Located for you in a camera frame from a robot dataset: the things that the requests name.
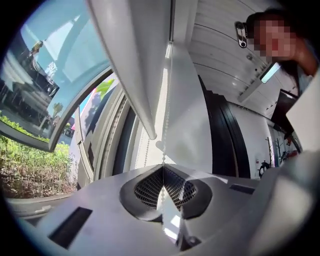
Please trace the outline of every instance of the white wall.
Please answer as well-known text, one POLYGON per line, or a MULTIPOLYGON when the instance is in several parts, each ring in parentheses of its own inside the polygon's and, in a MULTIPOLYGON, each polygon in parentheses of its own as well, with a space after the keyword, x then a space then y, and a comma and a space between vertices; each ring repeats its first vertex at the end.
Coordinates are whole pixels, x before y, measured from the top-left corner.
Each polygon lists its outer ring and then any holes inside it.
POLYGON ((257 169, 265 160, 270 161, 267 137, 271 135, 266 118, 254 114, 235 105, 231 105, 232 114, 235 116, 246 146, 248 154, 251 179, 258 178, 257 169))

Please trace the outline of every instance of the white panel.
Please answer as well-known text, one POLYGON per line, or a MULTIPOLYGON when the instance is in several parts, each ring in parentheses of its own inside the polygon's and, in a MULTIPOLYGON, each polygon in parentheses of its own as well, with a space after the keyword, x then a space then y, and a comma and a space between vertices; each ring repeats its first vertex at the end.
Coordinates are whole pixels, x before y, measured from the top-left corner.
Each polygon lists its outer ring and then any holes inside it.
POLYGON ((166 155, 176 164, 212 172, 212 144, 205 97, 186 48, 173 43, 166 155))
POLYGON ((87 0, 103 46, 126 96, 155 139, 170 31, 170 0, 87 0))
POLYGON ((320 149, 320 71, 286 114, 303 150, 320 149))
POLYGON ((232 105, 232 114, 235 115, 239 124, 246 151, 248 154, 251 179, 258 178, 257 169, 265 160, 270 161, 269 146, 267 137, 271 138, 267 120, 257 114, 254 114, 240 107, 232 105))

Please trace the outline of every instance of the person's hair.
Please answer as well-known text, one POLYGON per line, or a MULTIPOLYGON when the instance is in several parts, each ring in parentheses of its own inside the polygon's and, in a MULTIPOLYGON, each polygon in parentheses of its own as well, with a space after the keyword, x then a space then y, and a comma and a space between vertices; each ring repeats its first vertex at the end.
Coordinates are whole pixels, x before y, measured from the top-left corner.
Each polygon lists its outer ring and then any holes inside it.
MULTIPOLYGON (((258 26, 259 21, 266 21, 270 16, 278 16, 284 22, 285 26, 290 27, 290 31, 295 33, 299 38, 308 38, 305 34, 305 30, 298 22, 298 19, 294 18, 288 11, 283 9, 267 9, 264 12, 256 12, 251 14, 246 19, 246 32, 249 39, 254 38, 255 26, 258 26)), ((297 63, 293 60, 279 61, 281 69, 284 70, 288 75, 293 77, 297 86, 299 86, 299 78, 297 71, 297 63)))

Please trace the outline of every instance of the ceiling panel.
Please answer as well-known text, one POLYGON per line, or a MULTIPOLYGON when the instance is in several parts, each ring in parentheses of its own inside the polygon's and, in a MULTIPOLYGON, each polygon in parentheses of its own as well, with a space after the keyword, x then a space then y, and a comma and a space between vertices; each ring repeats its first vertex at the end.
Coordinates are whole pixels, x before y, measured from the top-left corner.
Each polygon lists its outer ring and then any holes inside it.
POLYGON ((291 77, 277 71, 243 102, 238 97, 262 74, 267 60, 253 45, 240 48, 235 22, 271 6, 268 0, 199 0, 189 53, 208 90, 271 117, 280 89, 298 95, 291 77))

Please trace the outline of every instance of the window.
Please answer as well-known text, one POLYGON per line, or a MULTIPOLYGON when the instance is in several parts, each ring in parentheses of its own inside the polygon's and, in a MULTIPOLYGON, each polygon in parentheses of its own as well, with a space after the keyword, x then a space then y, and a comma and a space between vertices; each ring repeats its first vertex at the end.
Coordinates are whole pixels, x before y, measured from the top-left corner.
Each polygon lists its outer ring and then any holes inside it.
POLYGON ((1 120, 48 143, 72 100, 109 65, 84 1, 45 1, 4 57, 1 120))
POLYGON ((46 144, 62 127, 55 150, 47 148, 51 152, 0 135, 6 197, 50 197, 76 189, 80 157, 70 109, 79 106, 85 137, 103 95, 116 85, 112 71, 104 73, 109 66, 84 0, 45 1, 24 23, 1 64, 0 123, 46 144), (82 93, 96 76, 97 88, 82 93), (79 94, 84 100, 75 103, 79 94))

